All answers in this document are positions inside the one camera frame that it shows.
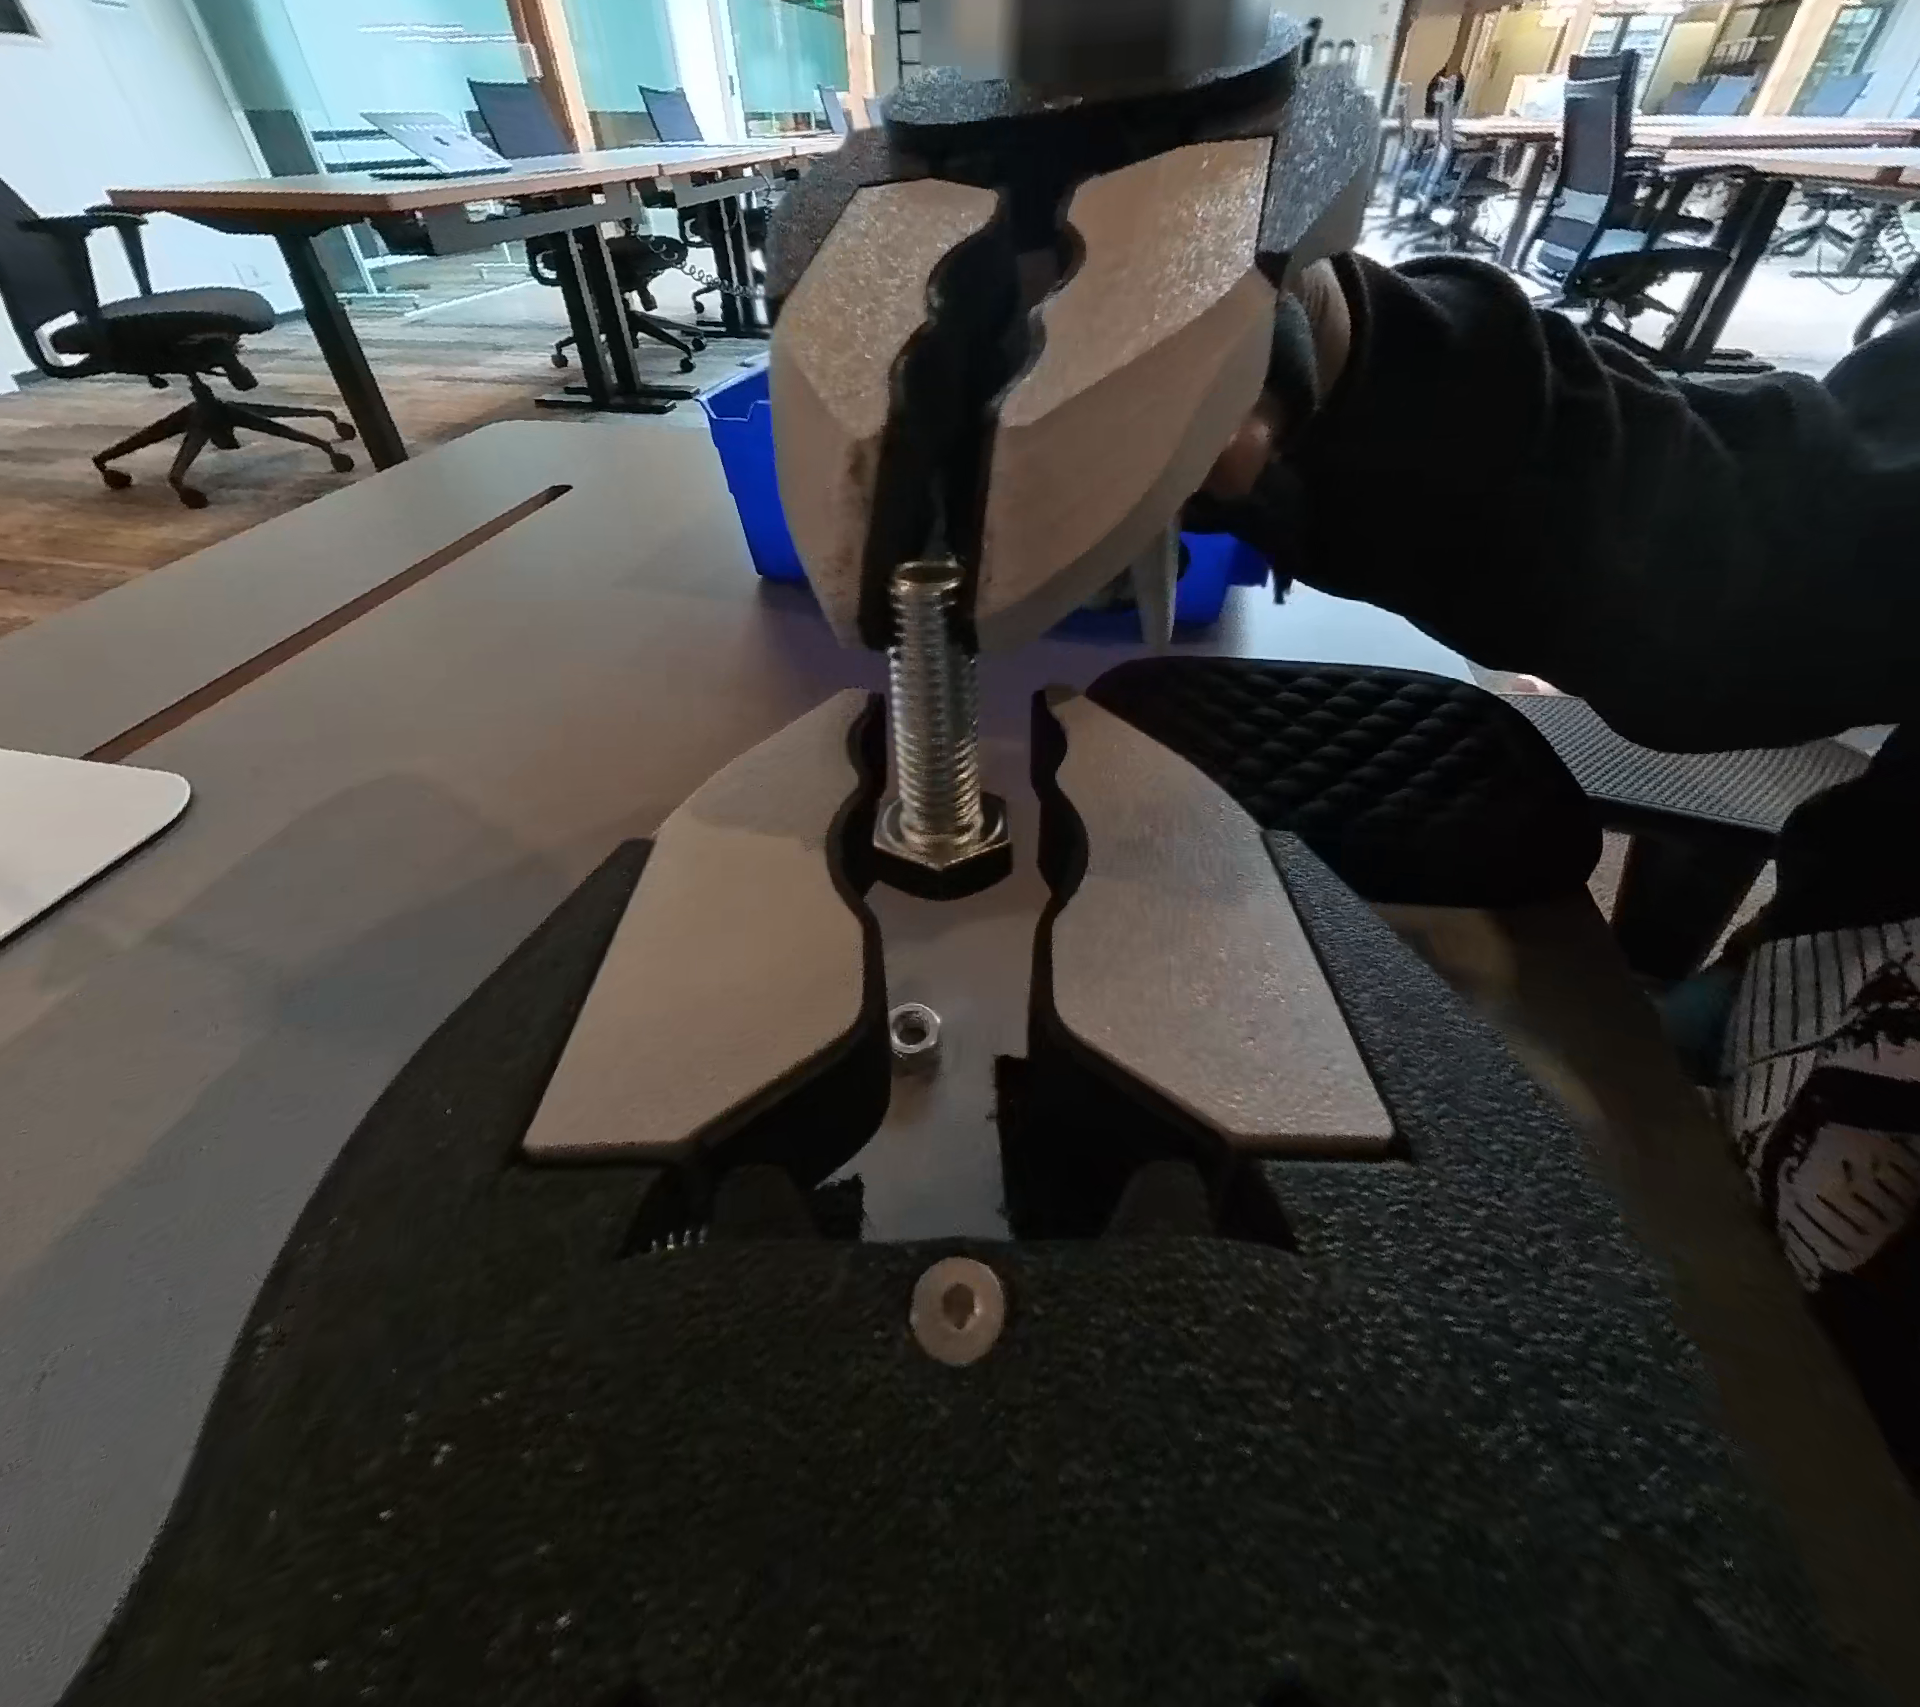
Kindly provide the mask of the black mesh swivel chair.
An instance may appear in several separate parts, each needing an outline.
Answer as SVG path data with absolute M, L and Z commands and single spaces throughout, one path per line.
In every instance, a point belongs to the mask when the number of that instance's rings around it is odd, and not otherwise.
M 1634 82 L 1634 54 L 1575 60 L 1557 180 L 1525 255 L 1547 285 L 1539 303 L 1667 372 L 1768 372 L 1717 335 L 1790 183 L 1745 162 L 1638 163 Z

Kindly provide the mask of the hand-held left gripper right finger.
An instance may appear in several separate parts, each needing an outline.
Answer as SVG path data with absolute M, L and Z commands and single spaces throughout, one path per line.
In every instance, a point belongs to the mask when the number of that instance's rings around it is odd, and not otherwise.
M 1237 1158 L 1379 1161 L 1392 1117 L 1262 829 L 1089 690 L 1033 703 L 1029 1050 Z

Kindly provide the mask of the person's right hand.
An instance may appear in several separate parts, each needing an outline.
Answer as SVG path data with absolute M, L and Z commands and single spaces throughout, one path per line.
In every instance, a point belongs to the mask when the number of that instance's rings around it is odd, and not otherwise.
M 1337 258 L 1314 261 L 1288 279 L 1281 302 L 1262 391 L 1218 451 L 1200 493 L 1214 502 L 1254 490 L 1288 427 L 1314 416 L 1343 376 L 1351 349 L 1351 313 Z

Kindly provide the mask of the person's black mesh chair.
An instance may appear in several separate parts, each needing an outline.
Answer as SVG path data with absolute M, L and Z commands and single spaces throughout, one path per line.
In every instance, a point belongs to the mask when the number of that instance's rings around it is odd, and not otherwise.
M 1628 838 L 1609 928 L 1628 965 L 1660 982 L 1705 965 L 1787 815 L 1870 763 L 1834 737 L 1671 753 L 1625 741 L 1569 694 L 1507 690 L 1505 703 L 1547 737 L 1602 829 Z

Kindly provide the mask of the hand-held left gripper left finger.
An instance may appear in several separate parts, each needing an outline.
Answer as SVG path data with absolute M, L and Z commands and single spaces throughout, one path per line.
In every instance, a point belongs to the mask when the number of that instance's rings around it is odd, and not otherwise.
M 875 1013 L 840 832 L 875 792 L 878 696 L 827 694 L 657 825 L 521 1139 L 528 1161 L 716 1166 Z

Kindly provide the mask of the grey open laptop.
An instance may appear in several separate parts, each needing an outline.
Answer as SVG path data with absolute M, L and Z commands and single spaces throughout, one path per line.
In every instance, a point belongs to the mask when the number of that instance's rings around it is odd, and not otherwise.
M 458 126 L 435 108 L 366 108 L 361 114 L 369 132 L 394 143 L 405 162 L 366 167 L 369 178 L 408 183 L 425 178 L 497 178 L 513 173 L 513 158 L 505 158 L 487 143 Z

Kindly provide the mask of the row of distant office chairs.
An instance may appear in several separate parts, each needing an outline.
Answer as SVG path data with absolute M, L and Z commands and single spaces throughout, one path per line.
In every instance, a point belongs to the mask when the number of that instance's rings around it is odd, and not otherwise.
M 1464 75 L 1448 65 L 1425 82 L 1422 117 L 1431 128 L 1403 128 L 1384 174 L 1384 232 L 1421 232 L 1439 251 L 1494 258 L 1499 237 L 1481 218 L 1505 206 L 1514 189 L 1496 170 L 1496 148 L 1459 134 L 1462 95 Z

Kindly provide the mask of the long wooden office desk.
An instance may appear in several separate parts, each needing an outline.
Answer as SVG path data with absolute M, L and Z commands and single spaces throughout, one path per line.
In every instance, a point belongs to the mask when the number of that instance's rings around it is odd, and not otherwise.
M 842 144 L 840 134 L 779 134 L 738 143 L 642 143 L 513 158 L 491 174 L 273 174 L 232 183 L 113 189 L 129 213 L 173 213 L 227 235 L 269 237 L 281 255 L 329 376 L 375 469 L 408 460 L 397 421 L 361 350 L 361 338 L 318 255 L 324 232 L 420 222 L 425 255 L 472 255 L 499 243 L 554 237 L 558 288 L 572 329 L 572 387 L 541 394 L 554 412 L 667 414 L 690 387 L 642 380 L 632 329 L 617 295 L 608 229 L 653 206 L 719 209 L 726 332 L 764 338 L 731 203 Z

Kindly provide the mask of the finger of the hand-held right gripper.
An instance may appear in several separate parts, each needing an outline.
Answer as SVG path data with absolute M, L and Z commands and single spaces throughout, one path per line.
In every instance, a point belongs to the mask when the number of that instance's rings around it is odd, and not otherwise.
M 833 634 L 885 648 L 899 561 L 955 554 L 962 635 L 1043 634 L 1049 535 L 1032 535 L 1026 439 L 1048 420 L 1019 283 L 1016 192 L 894 180 L 849 195 L 779 309 L 779 499 Z
M 1077 183 L 1069 273 L 956 329 L 962 634 L 1033 641 L 1119 574 L 1170 630 L 1176 520 L 1250 412 L 1277 290 L 1258 235 L 1276 136 L 1213 136 Z

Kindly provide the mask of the person's right forearm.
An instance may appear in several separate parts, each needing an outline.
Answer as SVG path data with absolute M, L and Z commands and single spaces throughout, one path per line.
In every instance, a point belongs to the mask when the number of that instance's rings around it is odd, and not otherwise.
M 1916 318 L 1826 376 L 1665 376 L 1491 265 L 1337 255 L 1343 376 L 1192 506 L 1665 751 L 1916 722 Z

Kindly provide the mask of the blue plastic bin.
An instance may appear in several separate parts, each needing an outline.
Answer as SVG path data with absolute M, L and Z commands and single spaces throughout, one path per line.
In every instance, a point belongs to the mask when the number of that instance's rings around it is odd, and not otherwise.
M 707 414 L 707 430 L 756 575 L 781 586 L 808 590 L 781 509 L 768 360 L 756 357 L 722 383 L 707 387 L 700 394 L 700 406 Z M 1269 564 L 1256 548 L 1232 535 L 1200 535 L 1188 526 L 1182 528 L 1173 627 L 1208 630 L 1226 609 L 1229 590 L 1265 586 L 1267 582 Z M 1060 617 L 1049 634 L 1100 641 L 1139 638 L 1139 601 L 1129 574 L 1125 571 L 1089 604 Z

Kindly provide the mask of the person's printed black shirt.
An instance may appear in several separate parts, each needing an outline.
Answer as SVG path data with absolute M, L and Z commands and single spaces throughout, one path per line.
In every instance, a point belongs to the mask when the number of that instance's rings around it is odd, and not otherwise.
M 1765 940 L 1723 1046 L 1723 1118 L 1806 1291 L 1916 1223 L 1916 919 Z

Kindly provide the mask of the steel hex bolt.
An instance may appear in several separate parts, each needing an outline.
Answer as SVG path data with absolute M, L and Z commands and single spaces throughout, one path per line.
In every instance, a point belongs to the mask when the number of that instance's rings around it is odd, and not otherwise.
M 885 650 L 890 792 L 875 816 L 878 875 L 922 899 L 966 899 L 1012 871 L 1007 804 L 981 782 L 974 656 L 956 634 L 962 567 L 894 567 Z

